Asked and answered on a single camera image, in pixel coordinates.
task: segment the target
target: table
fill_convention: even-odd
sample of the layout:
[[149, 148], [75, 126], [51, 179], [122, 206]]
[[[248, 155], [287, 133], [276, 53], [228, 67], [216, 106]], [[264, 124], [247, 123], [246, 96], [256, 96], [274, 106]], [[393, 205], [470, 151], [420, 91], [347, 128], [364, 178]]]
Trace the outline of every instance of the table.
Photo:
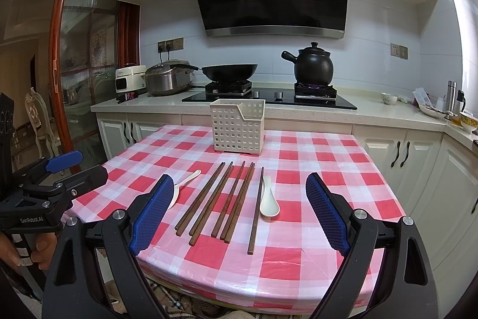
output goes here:
[[[228, 245], [210, 233], [244, 160], [246, 167], [255, 162], [256, 170]], [[199, 211], [182, 237], [176, 236], [174, 226], [222, 161], [226, 165], [233, 161], [235, 168], [191, 247], [188, 231]], [[261, 155], [253, 156], [215, 152], [211, 128], [168, 125], [104, 166], [109, 173], [106, 185], [73, 201], [69, 215], [83, 221], [104, 219], [150, 191], [163, 173], [177, 183], [201, 169], [203, 174], [181, 189], [178, 203], [166, 212], [138, 262], [146, 273], [187, 293], [253, 311], [312, 312], [342, 262], [308, 203], [305, 180], [311, 172], [319, 173], [330, 191], [343, 195], [352, 208], [363, 208], [376, 219], [397, 221], [404, 215], [390, 187], [352, 135], [267, 130]], [[270, 220], [260, 217], [254, 254], [248, 255], [262, 166], [264, 174], [272, 178], [281, 212]], [[370, 299], [382, 254], [382, 250], [375, 251], [356, 306], [364, 306]]]

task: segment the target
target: screw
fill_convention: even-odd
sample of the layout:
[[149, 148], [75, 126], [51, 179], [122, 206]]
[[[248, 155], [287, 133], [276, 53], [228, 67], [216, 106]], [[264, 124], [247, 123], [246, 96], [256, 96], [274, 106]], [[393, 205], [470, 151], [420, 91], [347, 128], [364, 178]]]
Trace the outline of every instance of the screw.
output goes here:
[[354, 211], [355, 218], [357, 219], [365, 219], [367, 217], [367, 212], [362, 209], [358, 209]]
[[413, 219], [411, 216], [404, 216], [402, 220], [403, 220], [403, 223], [405, 223], [407, 226], [413, 225]]
[[125, 215], [126, 213], [124, 212], [124, 210], [120, 209], [113, 211], [113, 219], [123, 219]]
[[72, 216], [66, 221], [66, 224], [69, 226], [75, 226], [78, 223], [78, 218], [75, 216]]

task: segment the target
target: black glass cooktop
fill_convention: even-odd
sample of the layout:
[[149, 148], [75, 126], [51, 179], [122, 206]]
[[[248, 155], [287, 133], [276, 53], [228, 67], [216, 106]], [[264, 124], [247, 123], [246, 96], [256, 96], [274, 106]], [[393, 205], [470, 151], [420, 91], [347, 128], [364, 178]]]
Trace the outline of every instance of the black glass cooktop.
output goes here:
[[[314, 107], [330, 107], [331, 109], [348, 109], [348, 110], [357, 110], [357, 107], [352, 105], [347, 100], [343, 99], [339, 95], [335, 101], [321, 101], [316, 99], [302, 99], [295, 98], [294, 90], [286, 89], [275, 89], [275, 88], [253, 88], [252, 92], [258, 91], [259, 97], [255, 99], [265, 99], [266, 103], [275, 104], [275, 105], [294, 105], [294, 106], [314, 106]], [[207, 96], [205, 91], [200, 92], [199, 94], [192, 95], [183, 99], [183, 102], [214, 102], [216, 99], [227, 98], [227, 99], [253, 99], [252, 92], [243, 96], [243, 97], [226, 97], [223, 95], [212, 95]], [[277, 100], [274, 97], [275, 92], [282, 92], [282, 100]]]

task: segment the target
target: blue pad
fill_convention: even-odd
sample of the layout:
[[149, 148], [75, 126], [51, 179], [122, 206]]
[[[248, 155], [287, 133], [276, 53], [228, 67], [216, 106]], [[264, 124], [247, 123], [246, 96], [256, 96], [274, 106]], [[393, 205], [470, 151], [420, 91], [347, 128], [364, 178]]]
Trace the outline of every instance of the blue pad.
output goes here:
[[310, 174], [305, 182], [305, 193], [330, 246], [345, 257], [350, 250], [347, 242], [347, 226], [313, 174]]
[[62, 154], [58, 157], [53, 157], [48, 160], [45, 169], [47, 172], [57, 173], [78, 165], [83, 161], [83, 154], [79, 150], [73, 150], [70, 153]]
[[163, 175], [162, 178], [164, 179], [160, 179], [151, 190], [151, 192], [154, 193], [133, 224], [129, 247], [134, 255], [138, 255], [141, 250], [149, 246], [152, 237], [163, 219], [164, 213], [166, 213], [173, 199], [173, 179], [168, 175]]

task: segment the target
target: white plastic basket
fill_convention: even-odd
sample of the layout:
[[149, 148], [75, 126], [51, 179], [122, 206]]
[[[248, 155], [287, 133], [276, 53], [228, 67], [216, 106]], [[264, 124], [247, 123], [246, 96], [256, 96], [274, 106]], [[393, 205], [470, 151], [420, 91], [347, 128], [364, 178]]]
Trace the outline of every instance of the white plastic basket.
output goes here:
[[218, 99], [212, 102], [214, 150], [260, 154], [264, 143], [264, 99]]

